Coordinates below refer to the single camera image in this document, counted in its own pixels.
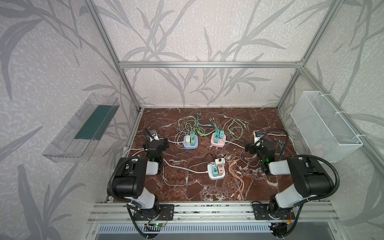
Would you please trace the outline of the white power strip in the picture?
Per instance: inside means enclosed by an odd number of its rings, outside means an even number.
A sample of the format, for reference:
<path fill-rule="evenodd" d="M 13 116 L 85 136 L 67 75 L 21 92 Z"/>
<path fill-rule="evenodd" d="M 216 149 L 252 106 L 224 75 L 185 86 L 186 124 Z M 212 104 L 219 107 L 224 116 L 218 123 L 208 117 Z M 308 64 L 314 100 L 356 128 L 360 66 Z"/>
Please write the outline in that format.
<path fill-rule="evenodd" d="M 214 167 L 208 165 L 207 170 L 209 178 L 213 181 L 223 179 L 226 176 L 225 169 L 222 166 Z"/>

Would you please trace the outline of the teal charger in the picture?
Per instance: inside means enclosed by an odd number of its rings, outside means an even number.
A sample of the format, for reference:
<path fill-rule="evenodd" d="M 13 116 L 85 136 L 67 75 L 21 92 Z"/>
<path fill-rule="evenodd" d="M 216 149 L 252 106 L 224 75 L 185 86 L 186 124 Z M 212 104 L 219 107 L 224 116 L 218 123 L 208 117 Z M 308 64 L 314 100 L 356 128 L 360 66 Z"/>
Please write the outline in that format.
<path fill-rule="evenodd" d="M 214 177 L 217 177 L 218 176 L 218 168 L 217 167 L 212 167 L 212 173 L 213 173 L 213 176 Z"/>
<path fill-rule="evenodd" d="M 224 130 L 216 129 L 214 139 L 215 140 L 223 139 L 224 135 L 225 135 Z"/>

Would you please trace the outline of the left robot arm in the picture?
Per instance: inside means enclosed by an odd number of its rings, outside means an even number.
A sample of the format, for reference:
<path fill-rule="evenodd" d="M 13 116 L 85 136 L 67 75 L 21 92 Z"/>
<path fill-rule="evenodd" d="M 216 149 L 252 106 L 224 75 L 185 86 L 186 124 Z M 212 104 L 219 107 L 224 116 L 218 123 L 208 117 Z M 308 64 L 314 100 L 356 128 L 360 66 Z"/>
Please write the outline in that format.
<path fill-rule="evenodd" d="M 160 139 L 155 130 L 143 128 L 145 156 L 120 158 L 107 186 L 114 200 L 126 203 L 138 213 L 160 212 L 158 197 L 145 188 L 146 176 L 159 175 L 164 167 L 164 151 L 169 148 L 167 138 Z"/>

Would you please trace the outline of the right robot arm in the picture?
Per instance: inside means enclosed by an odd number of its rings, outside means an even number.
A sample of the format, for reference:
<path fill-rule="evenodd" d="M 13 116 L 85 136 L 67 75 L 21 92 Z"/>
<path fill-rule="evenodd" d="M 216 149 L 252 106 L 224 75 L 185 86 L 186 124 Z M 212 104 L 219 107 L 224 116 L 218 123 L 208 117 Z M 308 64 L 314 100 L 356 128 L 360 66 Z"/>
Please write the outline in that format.
<path fill-rule="evenodd" d="M 254 207 L 256 218 L 282 219 L 292 216 L 293 208 L 332 196 L 340 186 L 340 175 L 328 161 L 313 155 L 295 155 L 276 160 L 275 146 L 258 139 L 245 143 L 245 151 L 256 154 L 267 175 L 290 175 L 293 183 L 273 196 L 268 204 Z"/>

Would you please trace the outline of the green charger on blue strip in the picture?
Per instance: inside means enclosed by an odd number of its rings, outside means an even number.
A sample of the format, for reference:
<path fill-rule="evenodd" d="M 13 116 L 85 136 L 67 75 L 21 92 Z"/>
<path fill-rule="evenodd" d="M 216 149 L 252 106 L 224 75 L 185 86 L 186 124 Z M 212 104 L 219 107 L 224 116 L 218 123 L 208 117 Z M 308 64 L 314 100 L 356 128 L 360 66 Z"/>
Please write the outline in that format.
<path fill-rule="evenodd" d="M 191 136 L 191 146 L 196 145 L 196 136 L 195 135 L 190 135 Z"/>

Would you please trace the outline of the blue power strip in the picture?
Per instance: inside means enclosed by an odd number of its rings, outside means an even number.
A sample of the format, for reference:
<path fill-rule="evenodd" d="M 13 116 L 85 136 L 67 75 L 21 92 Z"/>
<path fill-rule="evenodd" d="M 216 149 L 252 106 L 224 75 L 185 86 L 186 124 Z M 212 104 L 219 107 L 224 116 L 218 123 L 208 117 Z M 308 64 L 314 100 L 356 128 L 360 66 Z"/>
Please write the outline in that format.
<path fill-rule="evenodd" d="M 195 138 L 195 141 L 194 141 L 194 145 L 192 144 L 192 143 L 187 143 L 187 142 L 184 142 L 184 148 L 186 149 L 186 150 L 194 150 L 194 149 L 197 149 L 198 148 L 198 146 L 199 146 L 199 140 L 198 140 L 198 138 Z"/>

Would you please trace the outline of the pink power strip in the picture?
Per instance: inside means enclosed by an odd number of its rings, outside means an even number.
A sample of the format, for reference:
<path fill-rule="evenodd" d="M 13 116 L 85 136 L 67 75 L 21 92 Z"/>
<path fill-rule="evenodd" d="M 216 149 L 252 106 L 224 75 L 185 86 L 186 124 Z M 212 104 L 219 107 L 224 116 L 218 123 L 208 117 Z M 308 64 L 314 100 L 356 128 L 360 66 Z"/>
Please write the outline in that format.
<path fill-rule="evenodd" d="M 226 140 L 227 140 L 226 135 L 224 135 L 223 138 L 221 139 L 221 138 L 216 138 L 216 134 L 213 133 L 211 136 L 211 145 L 213 147 L 223 148 L 225 146 Z"/>

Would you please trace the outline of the teal charger on pink strip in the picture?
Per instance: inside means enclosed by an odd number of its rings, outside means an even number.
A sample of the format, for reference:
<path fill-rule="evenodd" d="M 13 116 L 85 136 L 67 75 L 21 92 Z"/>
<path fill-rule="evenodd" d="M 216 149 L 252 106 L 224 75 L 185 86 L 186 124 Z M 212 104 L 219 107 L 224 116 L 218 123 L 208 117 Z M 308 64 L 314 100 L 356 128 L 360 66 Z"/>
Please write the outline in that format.
<path fill-rule="evenodd" d="M 225 135 L 224 130 L 216 129 L 214 139 L 215 140 L 223 139 L 224 135 Z"/>

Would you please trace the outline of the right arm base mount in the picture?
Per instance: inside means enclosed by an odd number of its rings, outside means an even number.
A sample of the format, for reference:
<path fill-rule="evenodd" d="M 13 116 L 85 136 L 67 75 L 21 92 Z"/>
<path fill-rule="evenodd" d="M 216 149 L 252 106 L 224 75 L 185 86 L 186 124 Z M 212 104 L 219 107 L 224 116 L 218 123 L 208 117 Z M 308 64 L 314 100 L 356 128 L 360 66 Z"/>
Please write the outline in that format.
<path fill-rule="evenodd" d="M 273 202 L 263 204 L 258 201 L 253 201 L 251 203 L 251 206 L 253 209 L 255 220 L 291 221 L 296 218 L 292 208 L 283 209 Z"/>

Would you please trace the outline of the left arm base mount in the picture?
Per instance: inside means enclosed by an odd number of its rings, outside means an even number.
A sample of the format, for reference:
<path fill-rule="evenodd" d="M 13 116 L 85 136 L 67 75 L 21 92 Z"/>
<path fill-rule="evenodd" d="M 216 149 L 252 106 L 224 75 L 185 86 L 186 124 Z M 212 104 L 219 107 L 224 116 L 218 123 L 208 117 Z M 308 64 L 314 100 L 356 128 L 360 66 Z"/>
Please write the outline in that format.
<path fill-rule="evenodd" d="M 173 204 L 159 204 L 152 209 L 142 209 L 134 212 L 135 221 L 144 221 L 156 219 L 160 221 L 173 220 L 175 213 L 175 205 Z"/>

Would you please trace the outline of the clear plastic wall tray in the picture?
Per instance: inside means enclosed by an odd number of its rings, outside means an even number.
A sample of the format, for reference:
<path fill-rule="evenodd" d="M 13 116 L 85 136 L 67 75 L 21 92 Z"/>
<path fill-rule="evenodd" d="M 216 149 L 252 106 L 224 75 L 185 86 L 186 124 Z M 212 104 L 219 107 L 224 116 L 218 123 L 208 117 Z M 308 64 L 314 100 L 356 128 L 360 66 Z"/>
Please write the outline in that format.
<path fill-rule="evenodd" d="M 55 163 L 86 163 L 120 107 L 117 97 L 90 94 L 43 151 Z"/>

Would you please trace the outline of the aluminium front rail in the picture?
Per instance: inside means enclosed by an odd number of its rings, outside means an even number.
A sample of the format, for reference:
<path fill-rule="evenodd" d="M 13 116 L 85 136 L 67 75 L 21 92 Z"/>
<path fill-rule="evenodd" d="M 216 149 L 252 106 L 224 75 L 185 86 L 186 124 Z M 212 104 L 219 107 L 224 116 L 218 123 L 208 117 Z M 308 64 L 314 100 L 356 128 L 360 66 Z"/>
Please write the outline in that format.
<path fill-rule="evenodd" d="M 254 212 L 260 204 L 251 202 L 169 202 L 172 210 L 161 210 L 158 220 L 164 223 L 256 223 L 287 222 L 297 219 L 301 222 L 340 222 L 330 202 L 306 203 L 297 216 L 298 209 L 281 219 L 272 219 L 268 214 Z M 130 223 L 125 204 L 95 204 L 87 223 Z"/>

